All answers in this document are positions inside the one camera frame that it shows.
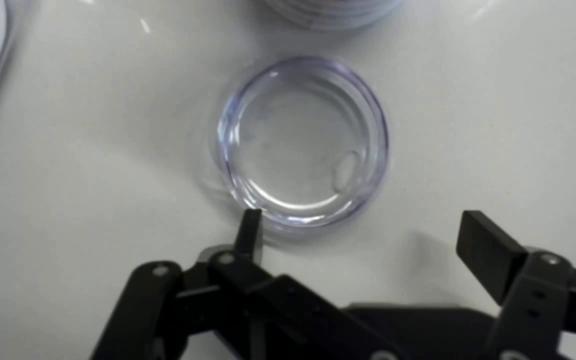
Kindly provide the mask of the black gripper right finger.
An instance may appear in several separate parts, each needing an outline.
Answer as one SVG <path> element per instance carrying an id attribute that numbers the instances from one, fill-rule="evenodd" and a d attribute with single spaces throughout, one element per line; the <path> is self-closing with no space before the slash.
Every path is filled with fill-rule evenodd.
<path id="1" fill-rule="evenodd" d="M 526 248 L 479 211 L 463 211 L 456 255 L 500 307 L 483 360 L 565 360 L 557 346 L 576 335 L 576 266 Z"/>

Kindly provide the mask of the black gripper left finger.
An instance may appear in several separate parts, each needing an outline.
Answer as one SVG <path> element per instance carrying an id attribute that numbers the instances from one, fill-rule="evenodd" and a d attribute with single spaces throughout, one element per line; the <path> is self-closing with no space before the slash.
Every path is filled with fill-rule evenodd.
<path id="1" fill-rule="evenodd" d="M 239 360 L 401 360 L 401 351 L 290 277 L 259 266 L 262 214 L 183 271 L 138 266 L 90 360 L 181 360 L 195 335 L 216 335 Z"/>

